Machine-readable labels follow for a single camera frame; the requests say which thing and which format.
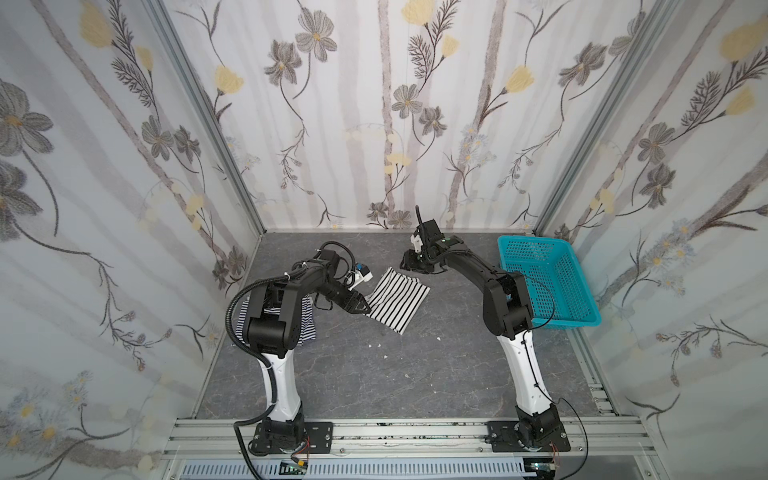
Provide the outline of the black white striped tank top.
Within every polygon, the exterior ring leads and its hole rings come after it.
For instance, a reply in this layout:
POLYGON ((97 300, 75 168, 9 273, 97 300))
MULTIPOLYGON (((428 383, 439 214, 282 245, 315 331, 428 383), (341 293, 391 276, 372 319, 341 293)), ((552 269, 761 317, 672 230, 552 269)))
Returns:
POLYGON ((402 335, 429 292, 430 288, 417 278, 389 267, 366 297, 371 307, 367 316, 402 335))

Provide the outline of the blue white striped tank top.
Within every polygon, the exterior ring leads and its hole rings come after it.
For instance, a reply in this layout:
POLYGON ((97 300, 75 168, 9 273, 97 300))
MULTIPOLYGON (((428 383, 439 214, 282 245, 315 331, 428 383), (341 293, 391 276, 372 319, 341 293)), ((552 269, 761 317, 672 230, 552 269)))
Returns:
MULTIPOLYGON (((244 329, 246 326, 246 319, 249 307, 250 295, 245 296, 237 311, 236 317, 232 320, 233 330, 236 337, 246 343, 244 338, 244 329)), ((305 296, 302 299, 302 316, 301 327, 298 339, 298 346, 303 346, 317 338, 316 326, 313 314, 313 301, 310 296, 305 296)))

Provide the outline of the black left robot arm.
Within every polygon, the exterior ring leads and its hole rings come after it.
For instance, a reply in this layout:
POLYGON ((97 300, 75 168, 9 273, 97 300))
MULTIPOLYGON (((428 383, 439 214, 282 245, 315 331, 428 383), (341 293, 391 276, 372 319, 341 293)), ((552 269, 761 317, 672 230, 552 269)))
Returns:
POLYGON ((267 406, 263 413, 234 423, 244 456, 308 453, 320 448, 310 437, 294 368, 305 302, 324 297, 352 315, 372 311, 356 286, 372 278, 344 244, 331 240, 314 256, 295 262, 275 277, 257 280, 231 300, 225 313, 228 337, 261 365, 267 406))

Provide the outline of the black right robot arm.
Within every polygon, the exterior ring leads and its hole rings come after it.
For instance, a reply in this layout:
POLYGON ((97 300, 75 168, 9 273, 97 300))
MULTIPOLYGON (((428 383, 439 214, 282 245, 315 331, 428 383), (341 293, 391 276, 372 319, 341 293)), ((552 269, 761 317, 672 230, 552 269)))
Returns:
POLYGON ((569 451, 569 437, 558 410, 567 401, 553 399, 544 385, 533 345, 534 309, 525 275, 491 265, 461 238, 443 234, 436 221, 424 221, 419 209, 415 213, 412 248, 403 255, 401 267, 427 275, 446 267, 482 294, 482 320, 502 347, 515 389, 517 422, 502 441, 527 451, 569 451))

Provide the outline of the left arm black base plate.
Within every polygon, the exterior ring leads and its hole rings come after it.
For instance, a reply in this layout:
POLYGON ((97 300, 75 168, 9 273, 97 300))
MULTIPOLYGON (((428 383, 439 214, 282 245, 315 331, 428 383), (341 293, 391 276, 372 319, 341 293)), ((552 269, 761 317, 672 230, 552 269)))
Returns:
POLYGON ((256 456, 267 454, 329 454, 332 446, 332 422, 277 422, 264 420, 256 426, 248 451, 256 456))

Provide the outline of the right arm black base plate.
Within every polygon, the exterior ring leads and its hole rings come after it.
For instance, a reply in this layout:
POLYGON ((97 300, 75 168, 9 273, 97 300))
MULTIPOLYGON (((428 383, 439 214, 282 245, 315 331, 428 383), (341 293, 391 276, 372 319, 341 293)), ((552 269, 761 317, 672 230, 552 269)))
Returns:
POLYGON ((563 426, 535 425, 527 420, 489 421, 485 442, 495 453, 570 452, 571 444, 563 426))

